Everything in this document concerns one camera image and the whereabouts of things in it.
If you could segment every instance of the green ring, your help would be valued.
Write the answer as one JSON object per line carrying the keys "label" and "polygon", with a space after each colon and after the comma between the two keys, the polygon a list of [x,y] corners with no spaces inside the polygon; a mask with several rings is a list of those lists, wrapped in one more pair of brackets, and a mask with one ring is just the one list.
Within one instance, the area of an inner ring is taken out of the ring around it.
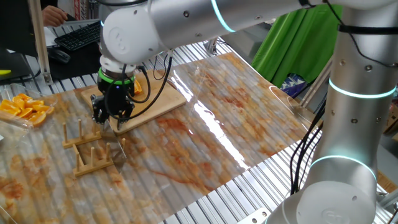
{"label": "green ring", "polygon": [[[106,82],[108,82],[108,83],[112,83],[112,82],[114,81],[112,78],[109,78],[109,77],[105,76],[104,73],[102,72],[102,69],[99,69],[98,75],[99,75],[99,77],[101,77],[102,80],[104,80],[104,81],[106,81]],[[135,78],[136,78],[136,76],[134,75],[134,76],[131,78],[131,80],[134,81]],[[128,84],[130,84],[130,83],[131,83],[130,80],[126,80],[126,81],[124,82],[125,85],[128,85]],[[116,84],[116,85],[123,85],[122,81],[116,81],[114,84]]]}

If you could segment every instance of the computer mouse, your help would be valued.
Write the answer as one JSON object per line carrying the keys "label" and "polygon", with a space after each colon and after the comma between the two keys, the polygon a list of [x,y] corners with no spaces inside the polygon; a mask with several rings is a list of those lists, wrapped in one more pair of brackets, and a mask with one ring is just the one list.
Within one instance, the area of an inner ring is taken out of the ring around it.
{"label": "computer mouse", "polygon": [[62,63],[62,64],[67,64],[70,60],[70,56],[63,52],[62,50],[59,49],[48,49],[47,53],[49,55],[49,59]]}

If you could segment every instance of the keyboard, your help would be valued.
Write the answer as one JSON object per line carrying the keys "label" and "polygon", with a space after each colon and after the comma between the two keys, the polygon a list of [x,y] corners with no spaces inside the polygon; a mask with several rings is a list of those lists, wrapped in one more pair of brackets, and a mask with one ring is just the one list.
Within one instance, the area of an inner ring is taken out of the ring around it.
{"label": "keyboard", "polygon": [[80,49],[100,40],[100,21],[55,38],[55,43],[70,51]]}

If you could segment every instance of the green curtain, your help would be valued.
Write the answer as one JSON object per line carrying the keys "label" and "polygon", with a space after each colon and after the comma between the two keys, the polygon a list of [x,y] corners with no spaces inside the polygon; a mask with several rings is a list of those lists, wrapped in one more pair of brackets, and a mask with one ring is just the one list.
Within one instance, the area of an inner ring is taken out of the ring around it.
{"label": "green curtain", "polygon": [[[341,16],[342,7],[333,7]],[[327,5],[281,16],[262,43],[252,66],[279,88],[290,73],[310,83],[333,55],[337,27],[338,21]]]}

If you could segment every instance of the person's hand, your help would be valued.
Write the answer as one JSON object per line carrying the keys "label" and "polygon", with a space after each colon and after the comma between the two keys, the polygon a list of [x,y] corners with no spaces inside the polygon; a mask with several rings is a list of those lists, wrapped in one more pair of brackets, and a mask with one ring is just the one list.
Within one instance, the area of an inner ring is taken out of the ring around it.
{"label": "person's hand", "polygon": [[68,14],[54,6],[42,10],[44,26],[58,27],[68,20]]}

